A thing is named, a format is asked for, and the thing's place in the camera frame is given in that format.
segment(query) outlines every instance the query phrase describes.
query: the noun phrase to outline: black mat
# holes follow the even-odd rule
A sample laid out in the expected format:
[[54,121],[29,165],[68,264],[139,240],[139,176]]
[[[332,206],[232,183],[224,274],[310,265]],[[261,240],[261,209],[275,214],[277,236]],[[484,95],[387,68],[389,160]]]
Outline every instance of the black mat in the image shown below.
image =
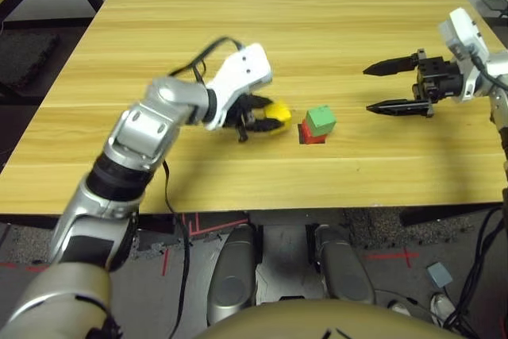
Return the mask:
[[13,89],[26,87],[58,42],[53,33],[4,31],[0,36],[0,84]]

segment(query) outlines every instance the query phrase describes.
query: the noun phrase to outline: green cube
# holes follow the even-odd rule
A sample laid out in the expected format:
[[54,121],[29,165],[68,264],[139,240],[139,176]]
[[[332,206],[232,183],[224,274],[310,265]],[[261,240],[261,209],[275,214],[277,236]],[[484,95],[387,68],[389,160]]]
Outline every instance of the green cube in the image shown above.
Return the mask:
[[337,123],[337,119],[328,106],[314,107],[307,111],[305,117],[313,137],[330,134]]

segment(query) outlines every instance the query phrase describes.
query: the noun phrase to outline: black cable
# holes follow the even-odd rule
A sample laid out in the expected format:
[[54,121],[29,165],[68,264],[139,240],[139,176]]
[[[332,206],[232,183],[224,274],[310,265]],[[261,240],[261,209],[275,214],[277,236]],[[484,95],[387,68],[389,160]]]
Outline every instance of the black cable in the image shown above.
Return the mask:
[[456,304],[456,309],[447,317],[443,324],[445,329],[455,329],[465,337],[474,339],[479,338],[479,335],[473,330],[465,317],[468,313],[469,304],[475,294],[476,288],[478,287],[479,280],[483,272],[485,257],[494,243],[495,238],[504,228],[504,221],[501,219],[496,227],[487,234],[485,238],[483,238],[488,222],[498,210],[500,210],[500,208],[490,210],[487,216],[483,219],[478,232],[478,238],[476,240],[475,260],[469,270],[468,277],[464,282],[462,291],[460,292],[459,302]]
[[164,173],[166,175],[166,180],[164,182],[164,199],[166,202],[167,208],[170,210],[170,212],[173,214],[173,217],[176,220],[176,224],[182,231],[183,235],[183,251],[184,251],[184,257],[183,257],[183,270],[182,270],[182,282],[180,284],[180,296],[178,301],[178,313],[176,315],[176,322],[175,326],[173,327],[173,330],[169,334],[169,338],[173,338],[175,335],[176,330],[178,329],[178,326],[180,324],[180,320],[182,319],[182,312],[183,312],[183,302],[185,300],[185,288],[187,286],[187,277],[189,276],[189,267],[191,265],[191,244],[189,242],[189,231],[187,230],[187,227],[185,224],[183,224],[182,217],[175,212],[173,207],[171,206],[169,202],[169,198],[167,196],[167,185],[169,184],[169,167],[167,165],[166,160],[162,162],[162,167],[164,168]]
[[167,75],[168,76],[176,76],[182,72],[189,71],[189,70],[193,70],[194,74],[196,74],[197,66],[200,63],[203,64],[204,71],[206,71],[206,65],[205,65],[204,59],[210,53],[212,53],[215,49],[217,49],[220,45],[222,45],[228,41],[235,44],[235,46],[237,47],[237,49],[239,51],[244,48],[244,45],[238,40],[235,40],[235,39],[228,37],[228,36],[219,37],[213,43],[211,43],[205,49],[203,49],[201,51],[201,53],[199,53],[190,63],[188,63],[187,65],[184,65],[183,67],[179,67],[178,69],[175,69],[174,71],[168,73]]
[[508,91],[508,85],[505,84],[503,81],[500,81],[499,79],[496,79],[492,75],[489,75],[487,72],[487,69],[485,68],[485,65],[483,64],[482,60],[477,55],[471,55],[471,62],[475,67],[478,69],[480,74],[487,80],[489,80],[493,85],[500,87],[504,91]]
[[397,291],[392,291],[392,290],[386,290],[386,289],[374,289],[374,292],[376,293],[387,293],[387,294],[393,294],[393,295],[396,295],[398,296],[399,298],[401,299],[405,299],[407,302],[409,302],[411,305],[419,308],[420,310],[426,312],[427,314],[429,315],[432,315],[433,317],[435,317],[439,322],[441,322],[441,324],[443,323],[443,318],[441,318],[440,316],[438,316],[437,314],[433,313],[432,311],[430,311],[429,309],[427,309],[425,306],[423,306],[419,301],[417,301],[416,299],[414,298],[411,298],[411,297],[408,297],[408,296],[405,296],[401,293],[398,293]]

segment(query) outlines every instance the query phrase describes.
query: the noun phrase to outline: stacked blocks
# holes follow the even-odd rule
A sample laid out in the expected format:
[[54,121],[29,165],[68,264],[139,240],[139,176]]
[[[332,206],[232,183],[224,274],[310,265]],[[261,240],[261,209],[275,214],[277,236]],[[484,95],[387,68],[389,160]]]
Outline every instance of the stacked blocks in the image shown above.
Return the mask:
[[332,110],[328,106],[319,106],[307,111],[302,121],[302,135],[306,144],[325,143],[337,123]]

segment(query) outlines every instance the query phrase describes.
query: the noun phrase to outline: red cube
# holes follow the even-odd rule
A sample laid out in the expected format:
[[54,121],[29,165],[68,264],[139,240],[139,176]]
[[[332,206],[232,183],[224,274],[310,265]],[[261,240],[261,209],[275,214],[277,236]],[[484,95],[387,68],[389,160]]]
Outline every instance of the red cube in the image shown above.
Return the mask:
[[310,127],[309,127],[309,125],[307,125],[307,122],[305,119],[302,121],[302,135],[303,135],[303,141],[305,142],[305,144],[325,143],[325,141],[326,141],[326,134],[320,135],[319,137],[312,136],[312,133],[310,132]]

